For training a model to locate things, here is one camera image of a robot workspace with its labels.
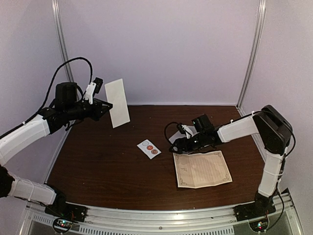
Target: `sheet of paper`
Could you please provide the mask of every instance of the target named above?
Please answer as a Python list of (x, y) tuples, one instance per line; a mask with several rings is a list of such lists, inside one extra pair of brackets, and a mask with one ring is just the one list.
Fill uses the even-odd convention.
[(161, 153), (161, 151), (149, 140), (141, 142), (137, 147), (140, 148), (150, 159)]
[[(188, 126), (188, 127), (190, 128), (190, 130), (191, 130), (194, 134), (197, 133), (196, 128), (195, 128), (194, 126)], [(176, 139), (184, 138), (184, 137), (186, 137), (185, 134), (182, 134), (182, 133), (180, 133), (179, 131), (177, 131), (175, 134), (173, 134), (173, 135), (170, 137), (169, 141), (170, 141), (171, 143), (174, 143), (174, 141), (175, 141)]]
[(105, 84), (107, 100), (113, 104), (110, 116), (113, 128), (130, 122), (123, 79)]
[(179, 188), (203, 188), (232, 182), (221, 151), (192, 155), (175, 154)]

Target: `white wall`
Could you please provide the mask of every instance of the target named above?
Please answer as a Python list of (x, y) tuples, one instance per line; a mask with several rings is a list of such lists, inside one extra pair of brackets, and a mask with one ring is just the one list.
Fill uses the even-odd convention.
[[(62, 63), (50, 0), (0, 0), (0, 133), (29, 118), (43, 102), (51, 77)], [(60, 71), (56, 83), (66, 81)], [(61, 130), (13, 157), (13, 173), (43, 183)], [(25, 202), (0, 199), (0, 235), (15, 235)]]
[(313, 1), (267, 1), (261, 45), (244, 111), (272, 104), (297, 138), (282, 188), (289, 187), (305, 234), (313, 218)]
[[(124, 79), (129, 104), (236, 104), (258, 0), (60, 2), (69, 57), (105, 82)], [(87, 85), (88, 67), (72, 66)], [(105, 98), (104, 89), (99, 98)]]

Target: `beige certificate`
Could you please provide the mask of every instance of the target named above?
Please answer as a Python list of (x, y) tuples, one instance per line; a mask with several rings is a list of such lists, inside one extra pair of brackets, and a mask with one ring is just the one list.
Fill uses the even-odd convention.
[(179, 188), (203, 188), (232, 182), (221, 151), (192, 155), (175, 154)]

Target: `wooden table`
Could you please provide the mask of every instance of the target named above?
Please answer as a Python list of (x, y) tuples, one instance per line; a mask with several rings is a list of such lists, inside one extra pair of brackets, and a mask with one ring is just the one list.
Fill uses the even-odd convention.
[[(109, 115), (73, 127), (48, 183), (69, 202), (130, 210), (200, 209), (252, 201), (264, 162), (252, 139), (218, 146), (233, 182), (208, 188), (177, 188), (173, 155), (163, 129), (171, 121), (191, 125), (205, 113), (214, 125), (240, 115), (233, 106), (130, 106), (131, 122), (112, 129)], [(168, 136), (176, 132), (168, 128)], [(162, 153), (150, 160), (137, 144), (149, 139)]]

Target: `wood grain surface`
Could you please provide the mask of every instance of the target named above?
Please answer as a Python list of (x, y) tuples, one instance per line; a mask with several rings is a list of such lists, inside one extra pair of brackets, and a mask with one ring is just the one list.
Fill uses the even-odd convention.
[[(218, 146), (233, 182), (177, 188), (173, 154), (163, 129), (172, 121), (191, 125), (205, 113), (214, 125), (240, 115), (233, 106), (130, 106), (131, 122), (112, 129), (109, 115), (73, 127), (48, 183), (69, 202), (130, 210), (200, 209), (252, 201), (264, 162), (252, 137)], [(176, 132), (168, 128), (168, 136)], [(149, 139), (162, 153), (150, 160), (137, 144)]]

